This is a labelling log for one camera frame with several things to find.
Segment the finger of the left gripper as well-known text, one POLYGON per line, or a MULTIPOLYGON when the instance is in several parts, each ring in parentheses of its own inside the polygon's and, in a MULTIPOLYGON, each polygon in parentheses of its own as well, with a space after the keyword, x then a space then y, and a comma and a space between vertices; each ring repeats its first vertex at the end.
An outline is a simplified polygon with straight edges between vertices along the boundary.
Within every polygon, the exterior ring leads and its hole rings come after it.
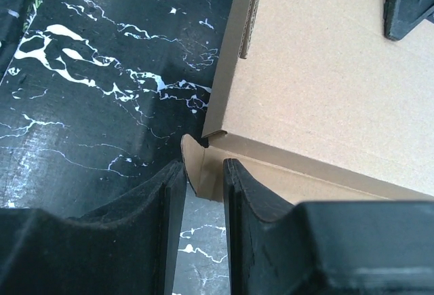
POLYGON ((385 0, 384 35, 400 41, 432 14, 433 0, 385 0))

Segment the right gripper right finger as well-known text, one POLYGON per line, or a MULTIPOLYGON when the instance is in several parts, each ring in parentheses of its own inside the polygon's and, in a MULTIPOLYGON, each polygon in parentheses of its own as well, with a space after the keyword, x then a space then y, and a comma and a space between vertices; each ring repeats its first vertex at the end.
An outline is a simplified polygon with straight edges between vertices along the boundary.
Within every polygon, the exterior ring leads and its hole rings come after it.
POLYGON ((433 203, 292 204, 223 163, 232 294, 432 294, 433 203))

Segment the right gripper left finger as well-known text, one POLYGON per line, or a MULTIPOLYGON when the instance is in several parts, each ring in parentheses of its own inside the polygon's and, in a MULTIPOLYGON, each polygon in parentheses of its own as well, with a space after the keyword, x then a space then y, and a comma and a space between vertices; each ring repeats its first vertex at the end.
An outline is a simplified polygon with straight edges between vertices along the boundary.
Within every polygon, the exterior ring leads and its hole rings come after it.
POLYGON ((179 161, 79 218, 1 210, 2 294, 171 294, 186 196, 179 161))

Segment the brown cardboard box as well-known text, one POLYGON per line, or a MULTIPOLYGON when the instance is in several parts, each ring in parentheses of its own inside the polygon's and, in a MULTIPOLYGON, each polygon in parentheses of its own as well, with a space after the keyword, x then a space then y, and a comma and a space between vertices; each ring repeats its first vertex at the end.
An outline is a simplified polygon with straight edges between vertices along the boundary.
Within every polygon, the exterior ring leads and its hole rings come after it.
POLYGON ((233 0, 203 126, 183 136, 196 195, 238 159, 291 202, 433 198, 433 14, 384 35, 385 0, 233 0))

